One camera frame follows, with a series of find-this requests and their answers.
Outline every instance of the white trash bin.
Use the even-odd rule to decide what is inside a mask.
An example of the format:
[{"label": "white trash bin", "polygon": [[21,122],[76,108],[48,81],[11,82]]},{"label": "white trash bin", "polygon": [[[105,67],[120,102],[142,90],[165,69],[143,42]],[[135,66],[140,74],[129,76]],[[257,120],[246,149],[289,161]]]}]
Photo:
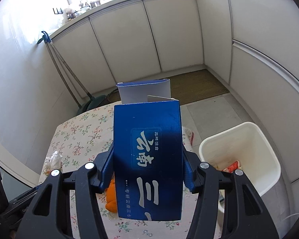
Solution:
[{"label": "white trash bin", "polygon": [[[199,158],[218,170],[235,161],[250,179],[260,196],[279,180],[281,168],[267,138],[260,128],[245,122],[204,139],[199,146]],[[218,204],[224,212],[223,204]]]}]

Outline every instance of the white wall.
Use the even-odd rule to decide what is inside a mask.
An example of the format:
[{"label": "white wall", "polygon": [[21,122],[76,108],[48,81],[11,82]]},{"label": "white wall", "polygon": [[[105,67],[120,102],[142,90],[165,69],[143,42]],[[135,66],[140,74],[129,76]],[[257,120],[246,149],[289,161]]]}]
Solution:
[{"label": "white wall", "polygon": [[52,32],[63,19],[53,7],[66,0],[0,2],[0,143],[40,173],[56,127],[77,106],[62,83],[40,31]]}]

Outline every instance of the white tissue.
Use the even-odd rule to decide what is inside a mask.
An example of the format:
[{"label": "white tissue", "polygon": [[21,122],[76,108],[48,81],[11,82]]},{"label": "white tissue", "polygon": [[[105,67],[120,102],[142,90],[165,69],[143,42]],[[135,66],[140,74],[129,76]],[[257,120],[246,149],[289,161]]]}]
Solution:
[{"label": "white tissue", "polygon": [[51,156],[50,160],[50,170],[54,169],[61,169],[61,160],[62,156],[59,154],[58,151],[55,151],[53,155]]},{"label": "white tissue", "polygon": [[45,160],[44,160],[44,163],[43,163],[43,173],[45,175],[48,175],[49,171],[50,171],[50,168],[51,168],[50,157],[46,157]]}]

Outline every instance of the silver screw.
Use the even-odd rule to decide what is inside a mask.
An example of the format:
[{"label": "silver screw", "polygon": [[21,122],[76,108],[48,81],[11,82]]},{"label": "silver screw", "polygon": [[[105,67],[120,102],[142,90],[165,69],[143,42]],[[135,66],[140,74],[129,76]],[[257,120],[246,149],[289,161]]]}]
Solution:
[{"label": "silver screw", "polygon": [[209,164],[208,163],[206,163],[206,162],[201,162],[201,164],[199,165],[201,168],[203,168],[203,169],[207,169],[207,168],[209,168]]},{"label": "silver screw", "polygon": [[60,171],[59,170],[53,170],[52,172],[51,172],[51,175],[52,176],[58,176],[60,174]]},{"label": "silver screw", "polygon": [[87,163],[85,164],[85,169],[92,169],[94,167],[94,163]]},{"label": "silver screw", "polygon": [[242,176],[244,174],[244,172],[241,169],[236,169],[235,173],[239,176]]}]

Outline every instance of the floral tablecloth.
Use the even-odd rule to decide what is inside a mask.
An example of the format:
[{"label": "floral tablecloth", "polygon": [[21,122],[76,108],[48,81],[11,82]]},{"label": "floral tablecloth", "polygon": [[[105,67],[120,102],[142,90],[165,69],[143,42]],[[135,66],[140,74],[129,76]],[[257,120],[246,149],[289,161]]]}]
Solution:
[{"label": "floral tablecloth", "polygon": [[[54,151],[62,155],[63,172],[77,170],[83,164],[94,160],[100,152],[106,151],[113,142],[113,114],[115,102],[102,106],[79,116],[76,116],[59,125],[52,138],[47,156],[52,156]],[[183,144],[188,151],[192,150],[193,132],[183,129]],[[44,182],[46,175],[41,173],[39,184]],[[70,191],[70,211],[72,231],[74,238],[80,238],[77,225],[77,211],[75,204],[75,191]],[[105,194],[97,194],[97,201],[103,223],[109,239],[184,239],[186,238],[190,223],[193,218],[197,194],[193,195],[183,187],[182,218],[179,221],[139,221],[122,219],[115,213],[105,208]],[[221,235],[219,226],[216,225],[215,237]]]}]

